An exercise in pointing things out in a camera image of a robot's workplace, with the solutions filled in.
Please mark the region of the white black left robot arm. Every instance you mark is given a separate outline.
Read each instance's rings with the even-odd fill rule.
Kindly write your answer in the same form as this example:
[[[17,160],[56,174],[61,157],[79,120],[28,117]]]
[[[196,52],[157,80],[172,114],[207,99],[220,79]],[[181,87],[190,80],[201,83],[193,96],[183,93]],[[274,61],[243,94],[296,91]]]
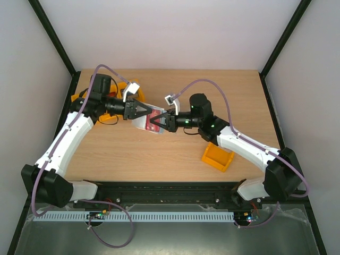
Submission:
[[[34,165],[24,165],[21,171],[26,191],[33,200],[62,208],[70,201],[93,199],[96,184],[64,178],[82,139],[105,114],[134,120],[152,112],[149,106],[133,98],[140,89],[137,82],[128,82],[122,92],[112,95],[111,76],[96,74],[91,80],[87,90],[74,96],[66,121],[47,151]]]

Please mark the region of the beige leather card holder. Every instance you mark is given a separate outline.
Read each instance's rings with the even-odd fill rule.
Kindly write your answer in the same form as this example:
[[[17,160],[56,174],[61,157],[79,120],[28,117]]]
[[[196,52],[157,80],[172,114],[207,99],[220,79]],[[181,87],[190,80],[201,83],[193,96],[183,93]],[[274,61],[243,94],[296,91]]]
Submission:
[[[154,106],[154,105],[150,105],[150,104],[146,104],[148,107],[150,107],[152,109],[152,112],[146,116],[142,116],[139,118],[136,118],[134,120],[132,120],[132,125],[135,128],[141,129],[141,130],[146,130],[149,131],[151,133],[155,133],[155,134],[162,134],[164,133],[164,129],[152,124],[150,122],[150,119],[153,117],[156,117],[160,114],[165,113],[165,110],[163,108]]]

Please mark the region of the yellow three-compartment bin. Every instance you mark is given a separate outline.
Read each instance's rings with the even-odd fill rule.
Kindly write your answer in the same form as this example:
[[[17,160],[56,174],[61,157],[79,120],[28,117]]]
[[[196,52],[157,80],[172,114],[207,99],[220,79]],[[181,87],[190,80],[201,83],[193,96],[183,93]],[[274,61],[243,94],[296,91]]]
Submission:
[[[108,94],[109,97],[116,97],[116,98],[123,98],[123,91],[126,87],[126,83],[125,82],[116,82],[114,80],[114,78],[111,78],[111,82],[110,82],[110,93]],[[85,88],[84,90],[82,90],[80,93],[78,94],[74,94],[71,96],[71,102],[75,101],[78,97],[82,97],[85,98],[85,96],[87,95],[87,90],[88,88]],[[145,95],[142,91],[141,88],[138,89],[138,91],[135,94],[128,94],[127,95],[128,98],[134,98],[142,103],[145,102]],[[117,124],[118,119],[122,118],[122,115],[114,115],[114,116],[110,116],[109,113],[105,113],[102,116],[99,117],[99,122],[101,124],[107,124],[107,125],[113,125],[113,124]]]

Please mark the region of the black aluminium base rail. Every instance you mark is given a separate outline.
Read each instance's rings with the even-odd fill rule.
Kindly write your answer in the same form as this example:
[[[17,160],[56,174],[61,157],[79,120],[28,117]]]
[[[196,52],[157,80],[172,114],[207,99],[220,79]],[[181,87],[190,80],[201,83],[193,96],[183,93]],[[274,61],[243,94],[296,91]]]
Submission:
[[[235,182],[98,182],[95,200],[122,207],[142,205],[208,205],[216,209],[261,209],[260,199],[241,201]]]

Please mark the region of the black left frame post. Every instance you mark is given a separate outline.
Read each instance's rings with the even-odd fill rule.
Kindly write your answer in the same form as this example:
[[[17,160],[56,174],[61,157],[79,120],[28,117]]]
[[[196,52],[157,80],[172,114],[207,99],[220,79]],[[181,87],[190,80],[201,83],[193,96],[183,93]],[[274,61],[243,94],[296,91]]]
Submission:
[[[54,48],[56,49],[59,57],[61,58],[64,66],[66,67],[67,71],[71,75],[71,77],[74,77],[78,74],[75,67],[73,66],[65,48],[63,47],[62,42],[60,41],[53,25],[51,24],[44,8],[42,7],[39,0],[28,0],[31,8],[33,9],[36,17],[40,21],[43,29],[47,33],[47,36],[49,37],[50,41],[52,42]]]

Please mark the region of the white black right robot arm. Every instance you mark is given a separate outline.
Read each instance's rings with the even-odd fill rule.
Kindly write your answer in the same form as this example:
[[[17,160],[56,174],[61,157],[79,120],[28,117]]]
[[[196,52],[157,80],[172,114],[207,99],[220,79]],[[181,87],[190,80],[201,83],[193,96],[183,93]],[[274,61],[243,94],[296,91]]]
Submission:
[[[302,183],[302,171],[295,152],[285,147],[281,150],[251,139],[213,113],[211,102],[203,93],[195,93],[189,99],[190,111],[180,112],[178,107],[150,118],[150,123],[176,132],[178,128],[197,128],[200,136],[223,149],[230,150],[257,166],[263,177],[241,181],[232,194],[232,203],[245,207],[250,200],[271,197],[286,201],[298,197]]]

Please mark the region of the black right frame post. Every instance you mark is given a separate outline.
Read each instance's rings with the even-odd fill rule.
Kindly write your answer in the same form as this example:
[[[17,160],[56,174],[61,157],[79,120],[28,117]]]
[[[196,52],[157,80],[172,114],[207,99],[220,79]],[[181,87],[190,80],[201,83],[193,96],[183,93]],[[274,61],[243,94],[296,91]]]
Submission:
[[[312,0],[301,0],[299,2],[287,26],[285,27],[283,33],[281,34],[277,44],[275,45],[272,53],[270,54],[267,62],[265,63],[262,71],[260,72],[261,79],[265,79],[266,76],[269,74],[271,68],[274,66],[280,53],[282,52],[283,48],[285,47],[290,36],[294,32],[296,26],[299,24],[300,20],[302,19],[304,13],[306,12],[311,2]]]

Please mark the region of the small yellow bin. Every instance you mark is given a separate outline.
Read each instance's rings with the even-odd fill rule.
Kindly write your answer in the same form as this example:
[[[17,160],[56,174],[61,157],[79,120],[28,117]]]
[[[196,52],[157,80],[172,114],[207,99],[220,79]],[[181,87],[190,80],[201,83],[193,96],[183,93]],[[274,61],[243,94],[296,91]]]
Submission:
[[[210,142],[201,157],[201,161],[221,172],[226,172],[234,155],[233,151],[225,150]]]

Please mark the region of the dark red card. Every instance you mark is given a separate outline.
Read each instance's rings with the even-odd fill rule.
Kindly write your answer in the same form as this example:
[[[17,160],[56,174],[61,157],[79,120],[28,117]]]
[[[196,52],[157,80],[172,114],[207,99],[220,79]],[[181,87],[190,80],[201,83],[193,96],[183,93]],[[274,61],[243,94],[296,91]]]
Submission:
[[[158,108],[158,107],[152,108],[152,112],[150,114],[148,114],[147,117],[146,117],[146,126],[145,126],[146,131],[149,131],[149,132],[155,133],[155,134],[162,134],[164,132],[164,129],[162,127],[155,124],[155,123],[163,124],[164,119],[162,117],[155,119],[153,122],[150,121],[152,118],[154,118],[158,115],[161,115],[164,112],[165,111],[164,111],[163,108]]]

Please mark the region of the black frame post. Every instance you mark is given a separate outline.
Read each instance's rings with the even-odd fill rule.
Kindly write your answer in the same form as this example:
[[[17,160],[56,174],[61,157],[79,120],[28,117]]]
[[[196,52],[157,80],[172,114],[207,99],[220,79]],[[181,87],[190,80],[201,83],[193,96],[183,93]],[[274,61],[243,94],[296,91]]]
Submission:
[[[28,0],[31,8],[33,9],[36,17],[40,21],[43,29],[47,33],[47,36],[49,37],[50,41],[52,42],[54,48],[56,49],[59,57],[61,58],[64,66],[66,67],[67,71],[71,75],[71,77],[74,77],[78,74],[75,67],[73,66],[65,48],[63,47],[62,42],[60,41],[53,25],[51,24],[44,8],[42,7],[39,0]]]
[[[304,13],[306,12],[311,2],[312,0],[301,0],[299,2],[287,26],[285,27],[283,33],[281,34],[277,44],[275,45],[272,53],[270,54],[267,62],[265,63],[262,71],[260,72],[261,79],[265,79],[266,76],[269,74],[271,68],[274,66],[280,53],[282,52],[283,48],[285,47],[290,36],[294,32],[296,26],[299,24],[300,20],[302,19]]]

